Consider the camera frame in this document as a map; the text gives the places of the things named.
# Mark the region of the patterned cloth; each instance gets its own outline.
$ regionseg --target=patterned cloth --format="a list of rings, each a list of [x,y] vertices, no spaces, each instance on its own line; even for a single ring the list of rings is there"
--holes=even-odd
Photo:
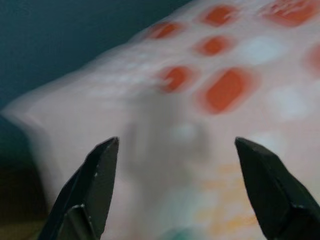
[[[143,239],[141,232],[154,228],[146,238],[152,239],[171,227],[191,226],[208,239],[262,240],[234,139],[246,137],[277,153],[320,200],[319,10],[319,0],[194,1],[128,45],[14,102],[5,114],[34,139],[52,200],[94,145],[122,136],[135,122],[130,129],[139,132],[138,138],[132,132],[120,137],[104,239]],[[136,101],[150,85],[161,90],[161,97]],[[137,105],[148,114],[134,119]],[[179,120],[171,119],[179,110]],[[207,146],[196,146],[204,136]],[[191,173],[185,174],[181,166],[188,157],[205,161],[191,164]],[[135,180],[124,167],[128,158],[147,160],[129,167]],[[181,183],[177,176],[185,180]],[[175,214],[170,209],[179,204],[169,199],[178,197],[171,193],[181,193],[188,185],[196,190],[187,191],[185,198],[196,195],[200,201],[180,206],[183,210]],[[145,211],[135,211],[137,189],[145,197],[139,210]],[[181,196],[181,204],[187,202]],[[185,210],[190,214],[181,217]],[[178,226],[165,226],[170,217],[164,213],[169,212]]]

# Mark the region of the fabric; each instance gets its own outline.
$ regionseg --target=fabric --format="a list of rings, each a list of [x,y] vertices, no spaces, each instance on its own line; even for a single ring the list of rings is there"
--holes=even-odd
[[[120,136],[103,239],[183,228],[264,239],[234,140],[277,153],[320,200],[319,10],[319,0],[194,1],[4,114],[32,139],[51,202],[96,144]]]

